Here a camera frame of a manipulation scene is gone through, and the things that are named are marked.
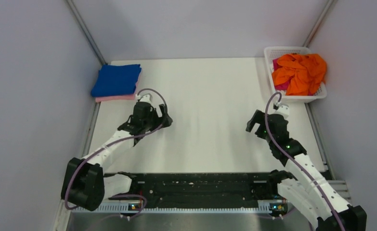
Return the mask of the blue printed t shirt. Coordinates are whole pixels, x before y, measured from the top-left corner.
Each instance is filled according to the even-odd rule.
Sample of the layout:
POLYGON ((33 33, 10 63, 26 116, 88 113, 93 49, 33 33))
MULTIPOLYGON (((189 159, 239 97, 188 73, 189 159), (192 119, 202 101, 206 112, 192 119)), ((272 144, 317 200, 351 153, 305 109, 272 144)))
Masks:
POLYGON ((91 89, 91 96, 98 98, 133 94, 141 71, 140 64, 105 64, 98 72, 97 80, 91 89))

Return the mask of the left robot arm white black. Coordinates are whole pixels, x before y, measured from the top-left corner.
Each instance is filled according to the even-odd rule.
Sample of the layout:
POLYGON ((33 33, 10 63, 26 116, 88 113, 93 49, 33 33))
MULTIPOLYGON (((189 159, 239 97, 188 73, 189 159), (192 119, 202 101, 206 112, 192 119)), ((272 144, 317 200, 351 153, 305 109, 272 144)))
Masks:
POLYGON ((168 106, 163 103, 159 109, 150 101, 138 101, 127 121, 105 143, 82 159, 74 157, 68 162, 61 189, 68 210, 82 207, 94 211, 103 200, 117 194, 136 197, 139 187, 130 177, 119 173, 106 177, 105 172, 143 137, 171 126, 168 106))

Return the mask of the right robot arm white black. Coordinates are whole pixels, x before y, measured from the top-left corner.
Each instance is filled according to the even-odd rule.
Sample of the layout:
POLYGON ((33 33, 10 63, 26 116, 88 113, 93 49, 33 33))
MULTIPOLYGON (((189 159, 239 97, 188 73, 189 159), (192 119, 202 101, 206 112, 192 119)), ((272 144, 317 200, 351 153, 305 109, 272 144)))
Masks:
POLYGON ((266 191, 272 198, 288 200, 315 231, 364 231, 367 213, 353 206, 316 169, 305 148, 289 136, 288 121, 281 114, 256 110, 246 131, 266 140, 272 155, 285 167, 272 171, 266 191))

